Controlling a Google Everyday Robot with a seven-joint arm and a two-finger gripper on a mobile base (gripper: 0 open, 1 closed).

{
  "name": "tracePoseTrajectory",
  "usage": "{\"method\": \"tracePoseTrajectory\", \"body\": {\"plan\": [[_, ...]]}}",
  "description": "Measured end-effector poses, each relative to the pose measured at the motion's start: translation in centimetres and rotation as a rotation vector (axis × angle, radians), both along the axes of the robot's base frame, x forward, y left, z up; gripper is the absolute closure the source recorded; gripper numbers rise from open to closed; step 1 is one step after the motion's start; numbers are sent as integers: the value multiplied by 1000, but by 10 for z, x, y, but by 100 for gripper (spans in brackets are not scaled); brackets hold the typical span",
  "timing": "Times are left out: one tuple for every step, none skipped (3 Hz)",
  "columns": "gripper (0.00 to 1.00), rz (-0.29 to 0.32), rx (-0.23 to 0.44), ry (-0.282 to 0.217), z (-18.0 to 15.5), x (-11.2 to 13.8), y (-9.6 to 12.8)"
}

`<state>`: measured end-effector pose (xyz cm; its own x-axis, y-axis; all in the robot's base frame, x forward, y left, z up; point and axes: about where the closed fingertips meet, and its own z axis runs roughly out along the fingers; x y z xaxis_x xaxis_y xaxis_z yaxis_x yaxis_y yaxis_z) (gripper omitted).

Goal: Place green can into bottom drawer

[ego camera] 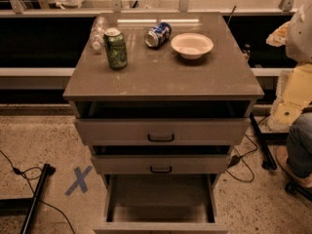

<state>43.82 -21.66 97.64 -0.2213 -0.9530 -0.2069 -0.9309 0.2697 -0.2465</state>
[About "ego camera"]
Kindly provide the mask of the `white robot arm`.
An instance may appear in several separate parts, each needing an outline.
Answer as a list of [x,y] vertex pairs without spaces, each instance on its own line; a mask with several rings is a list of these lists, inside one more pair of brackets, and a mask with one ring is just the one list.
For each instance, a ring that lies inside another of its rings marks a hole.
[[292,71],[282,71],[268,126],[273,131],[287,129],[312,102],[312,0],[306,0],[290,21],[266,39],[268,45],[286,47],[286,55],[296,61]]

